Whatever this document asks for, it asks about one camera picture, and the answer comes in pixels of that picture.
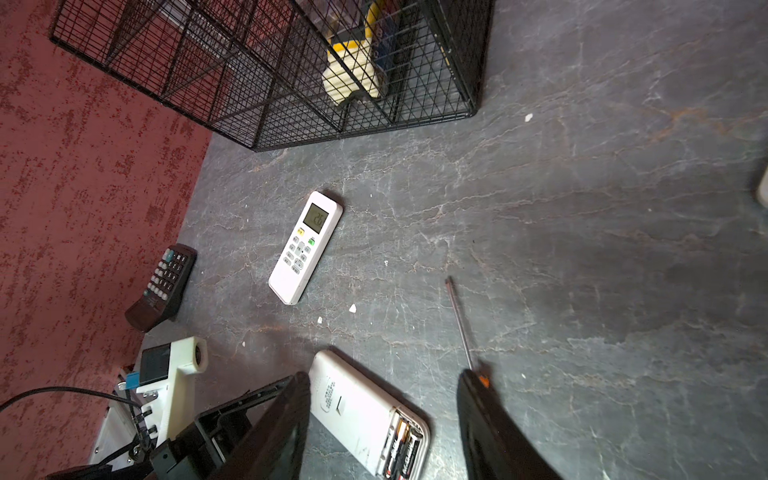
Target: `black metal cage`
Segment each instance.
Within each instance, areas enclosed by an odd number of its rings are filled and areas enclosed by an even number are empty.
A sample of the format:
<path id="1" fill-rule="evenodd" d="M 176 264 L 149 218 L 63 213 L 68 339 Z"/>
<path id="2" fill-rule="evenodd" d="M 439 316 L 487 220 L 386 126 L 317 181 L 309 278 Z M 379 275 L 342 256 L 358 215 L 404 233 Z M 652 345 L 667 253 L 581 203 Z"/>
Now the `black metal cage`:
<path id="1" fill-rule="evenodd" d="M 255 151 L 470 117 L 492 0 L 61 0 L 51 41 Z"/>

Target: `blue connector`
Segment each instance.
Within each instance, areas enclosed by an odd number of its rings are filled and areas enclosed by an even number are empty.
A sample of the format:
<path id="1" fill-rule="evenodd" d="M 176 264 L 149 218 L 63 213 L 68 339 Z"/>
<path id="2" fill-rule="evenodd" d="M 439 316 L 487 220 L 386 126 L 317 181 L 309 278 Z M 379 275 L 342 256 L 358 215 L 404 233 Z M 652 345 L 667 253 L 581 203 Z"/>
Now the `blue connector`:
<path id="1" fill-rule="evenodd" d="M 139 386 L 139 372 L 128 373 L 125 377 L 125 389 L 133 390 Z"/>

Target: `textured red wall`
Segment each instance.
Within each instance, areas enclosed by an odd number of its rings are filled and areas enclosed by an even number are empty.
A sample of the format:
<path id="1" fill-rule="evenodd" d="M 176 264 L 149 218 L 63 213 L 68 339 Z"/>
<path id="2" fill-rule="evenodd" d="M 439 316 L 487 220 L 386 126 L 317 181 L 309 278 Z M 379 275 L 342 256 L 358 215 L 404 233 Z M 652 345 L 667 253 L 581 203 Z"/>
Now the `textured red wall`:
<path id="1" fill-rule="evenodd" d="M 210 133 L 48 41 L 52 0 L 0 1 L 0 401 L 109 390 L 123 318 L 176 239 Z M 0 478 L 85 463 L 106 402 L 41 394 L 0 413 Z"/>

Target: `white remote control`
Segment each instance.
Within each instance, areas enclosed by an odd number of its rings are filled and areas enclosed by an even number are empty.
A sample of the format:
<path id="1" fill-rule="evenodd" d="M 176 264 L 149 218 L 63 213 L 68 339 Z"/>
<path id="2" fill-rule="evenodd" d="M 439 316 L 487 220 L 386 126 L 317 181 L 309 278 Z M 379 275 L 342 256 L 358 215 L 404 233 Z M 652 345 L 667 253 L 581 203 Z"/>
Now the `white remote control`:
<path id="1" fill-rule="evenodd" d="M 320 192 L 310 195 L 270 275 L 270 288 L 286 305 L 299 302 L 342 211 L 341 205 Z"/>

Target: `black remote control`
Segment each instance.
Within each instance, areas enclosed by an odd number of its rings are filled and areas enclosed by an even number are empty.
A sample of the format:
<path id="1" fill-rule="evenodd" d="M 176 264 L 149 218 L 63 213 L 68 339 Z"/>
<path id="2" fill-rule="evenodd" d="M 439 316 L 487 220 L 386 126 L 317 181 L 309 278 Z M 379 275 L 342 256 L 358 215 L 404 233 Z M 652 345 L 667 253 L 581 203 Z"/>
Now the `black remote control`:
<path id="1" fill-rule="evenodd" d="M 176 315 L 197 252 L 177 243 L 165 250 L 147 283 L 144 295 L 125 310 L 125 319 L 135 329 L 149 332 L 158 323 Z"/>

